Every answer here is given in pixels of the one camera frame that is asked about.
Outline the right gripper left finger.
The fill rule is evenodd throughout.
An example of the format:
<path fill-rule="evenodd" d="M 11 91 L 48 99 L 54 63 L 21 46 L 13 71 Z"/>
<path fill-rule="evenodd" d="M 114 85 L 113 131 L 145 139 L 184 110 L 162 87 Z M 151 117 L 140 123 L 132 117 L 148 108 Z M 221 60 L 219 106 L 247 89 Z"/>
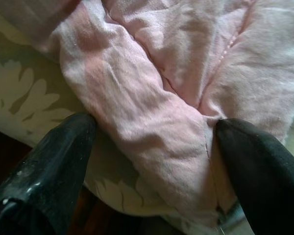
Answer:
<path fill-rule="evenodd" d="M 87 113 L 49 131 L 0 185 L 0 235 L 66 235 L 96 137 Z"/>

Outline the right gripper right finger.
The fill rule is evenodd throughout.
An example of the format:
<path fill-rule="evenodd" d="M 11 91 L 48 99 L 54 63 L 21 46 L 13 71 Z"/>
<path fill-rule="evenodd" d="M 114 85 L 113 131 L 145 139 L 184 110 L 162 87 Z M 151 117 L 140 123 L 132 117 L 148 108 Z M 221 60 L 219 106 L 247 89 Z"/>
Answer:
<path fill-rule="evenodd" d="M 220 120 L 215 132 L 254 234 L 294 235 L 294 156 L 276 137 L 244 120 Z"/>

